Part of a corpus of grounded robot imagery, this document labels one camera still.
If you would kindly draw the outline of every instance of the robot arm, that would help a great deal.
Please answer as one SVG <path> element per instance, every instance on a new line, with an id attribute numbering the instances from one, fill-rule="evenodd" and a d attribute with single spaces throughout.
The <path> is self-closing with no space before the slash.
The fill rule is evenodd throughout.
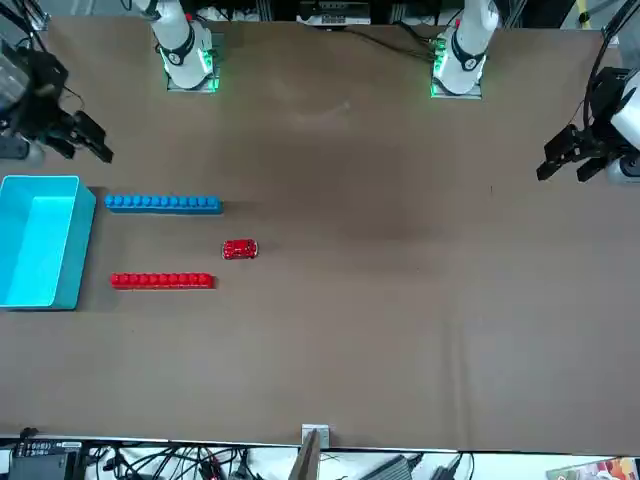
<path id="1" fill-rule="evenodd" d="M 160 44 L 164 67 L 174 83 L 193 89 L 205 82 L 213 69 L 205 61 L 211 49 L 211 32 L 199 21 L 188 22 L 180 0 L 133 0 Z"/>
<path id="2" fill-rule="evenodd" d="M 464 95 L 478 83 L 499 20 L 493 0 L 465 0 L 460 26 L 444 33 L 445 52 L 434 70 L 434 80 L 447 92 Z"/>
<path id="3" fill-rule="evenodd" d="M 545 147 L 538 180 L 547 180 L 567 163 L 582 162 L 585 182 L 606 169 L 615 183 L 640 182 L 640 72 L 605 67 L 591 95 L 593 122 L 583 130 L 570 124 Z"/>
<path id="4" fill-rule="evenodd" d="M 105 132 L 86 113 L 73 115 L 58 105 L 68 72 L 48 52 L 0 45 L 0 160 L 40 163 L 39 143 L 72 158 L 76 146 L 88 148 L 103 162 L 113 153 Z"/>

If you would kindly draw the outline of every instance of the cyan plastic bin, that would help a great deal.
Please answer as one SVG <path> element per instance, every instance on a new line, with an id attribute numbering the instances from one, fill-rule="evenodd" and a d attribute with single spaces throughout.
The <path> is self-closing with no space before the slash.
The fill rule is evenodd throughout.
<path id="1" fill-rule="evenodd" d="M 4 178 L 0 308 L 76 307 L 95 205 L 78 177 Z"/>

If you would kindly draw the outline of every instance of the wire bundle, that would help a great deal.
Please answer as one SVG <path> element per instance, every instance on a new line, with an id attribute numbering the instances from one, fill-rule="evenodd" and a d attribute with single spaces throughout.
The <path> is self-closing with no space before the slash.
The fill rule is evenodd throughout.
<path id="1" fill-rule="evenodd" d="M 46 52 L 47 49 L 44 46 L 40 35 L 38 35 L 38 32 L 34 30 L 31 23 L 32 20 L 36 20 L 36 17 L 31 12 L 37 12 L 38 15 L 44 17 L 44 12 L 40 8 L 40 5 L 38 5 L 35 0 L 11 0 L 11 2 L 17 13 L 7 7 L 4 3 L 0 2 L 0 15 L 5 17 L 27 35 L 27 37 L 20 40 L 18 44 L 29 39 L 30 46 L 33 48 L 35 40 L 40 49 L 43 52 Z"/>
<path id="2" fill-rule="evenodd" d="M 95 469 L 96 469 L 96 479 L 100 478 L 100 463 L 107 456 L 110 450 L 114 451 L 114 456 L 103 462 L 103 471 L 113 471 L 116 479 L 132 479 L 132 480 L 140 480 L 142 478 L 142 471 L 144 468 L 149 467 L 151 463 L 155 460 L 161 459 L 162 461 L 155 468 L 152 480 L 158 480 L 162 474 L 162 472 L 167 468 L 171 460 L 178 460 L 176 463 L 171 475 L 168 480 L 181 480 L 189 473 L 192 473 L 193 478 L 195 479 L 198 472 L 202 471 L 203 465 L 206 463 L 215 464 L 216 467 L 222 468 L 223 465 L 229 465 L 229 473 L 231 475 L 231 469 L 233 466 L 233 462 L 238 458 L 238 456 L 244 456 L 246 460 L 246 455 L 248 450 L 240 450 L 236 448 L 227 448 L 224 450 L 220 450 L 219 452 L 212 452 L 208 446 L 183 446 L 183 445 L 175 445 L 171 447 L 167 447 L 159 452 L 151 453 L 149 455 L 145 455 L 144 457 L 140 457 L 133 462 L 128 462 L 124 455 L 121 452 L 121 449 L 124 448 L 122 445 L 109 445 L 99 447 L 95 455 L 93 455 L 93 460 L 95 461 Z M 227 458 L 219 459 L 220 456 L 228 455 Z M 250 473 L 252 478 L 256 478 L 251 473 L 251 470 L 247 468 L 247 471 Z M 210 477 L 205 477 L 202 475 L 205 480 L 209 480 Z"/>
<path id="3" fill-rule="evenodd" d="M 402 55 L 406 55 L 409 57 L 413 57 L 413 58 L 417 58 L 418 60 L 422 60 L 424 62 L 427 63 L 433 63 L 435 60 L 435 46 L 433 44 L 433 40 L 435 40 L 437 35 L 433 35 L 433 36 L 429 36 L 429 37 L 425 37 L 420 35 L 418 32 L 416 32 L 413 28 L 411 28 L 409 25 L 407 25 L 404 22 L 394 22 L 393 25 L 397 25 L 398 27 L 402 28 L 404 31 L 406 31 L 409 35 L 411 35 L 411 37 L 416 41 L 416 43 L 419 46 L 419 49 L 415 50 L 415 49 L 408 49 L 408 48 L 402 48 L 399 47 L 397 45 L 393 45 L 391 43 L 387 43 L 384 40 L 380 40 L 377 37 L 374 37 L 373 35 L 369 35 L 368 33 L 364 33 L 360 30 L 353 30 L 350 27 L 346 27 L 342 30 L 337 30 L 340 32 L 347 32 L 347 33 L 351 33 L 352 35 L 356 35 L 358 37 L 364 38 L 366 40 L 369 40 L 370 42 L 373 42 L 377 45 L 380 45 L 381 47 L 385 47 L 389 50 L 392 50 L 396 53 L 400 53 Z"/>

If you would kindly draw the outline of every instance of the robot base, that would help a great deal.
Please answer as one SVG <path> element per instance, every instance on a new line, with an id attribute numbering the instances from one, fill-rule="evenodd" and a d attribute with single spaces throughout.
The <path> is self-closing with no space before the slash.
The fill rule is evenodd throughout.
<path id="1" fill-rule="evenodd" d="M 461 98 L 467 100 L 481 100 L 482 99 L 482 88 L 480 86 L 480 81 L 482 79 L 482 70 L 480 70 L 478 74 L 478 81 L 473 86 L 471 90 L 467 93 L 459 95 L 455 93 L 451 93 L 446 88 L 442 86 L 438 79 L 438 72 L 442 68 L 444 62 L 446 61 L 447 56 L 447 40 L 450 36 L 450 33 L 440 34 L 438 40 L 436 41 L 436 59 L 433 62 L 433 70 L 431 71 L 431 98 Z"/>
<path id="2" fill-rule="evenodd" d="M 200 62 L 202 63 L 204 70 L 208 70 L 210 73 L 207 74 L 195 87 L 183 88 L 173 81 L 171 75 L 165 68 L 168 92 L 215 93 L 220 86 L 220 61 L 222 59 L 223 34 L 213 33 L 198 22 L 194 22 L 193 26 L 196 30 L 197 38 L 203 39 L 203 49 L 201 49 L 197 54 L 200 56 Z"/>
<path id="3" fill-rule="evenodd" d="M 431 80 L 431 98 L 461 98 L 465 100 L 482 100 L 482 88 L 476 83 L 471 91 L 464 95 L 454 95 L 442 87 L 436 80 Z"/>

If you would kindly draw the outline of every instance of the black electronic device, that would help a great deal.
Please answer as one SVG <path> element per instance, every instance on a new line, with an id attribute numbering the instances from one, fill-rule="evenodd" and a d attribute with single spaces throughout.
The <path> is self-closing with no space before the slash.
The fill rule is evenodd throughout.
<path id="1" fill-rule="evenodd" d="M 411 467 L 404 456 L 398 455 L 367 473 L 361 480 L 411 480 Z"/>
<path id="2" fill-rule="evenodd" d="M 81 480 L 77 453 L 58 453 L 15 457 L 11 460 L 9 480 Z"/>
<path id="3" fill-rule="evenodd" d="M 81 442 L 21 440 L 13 449 L 8 480 L 82 480 Z"/>

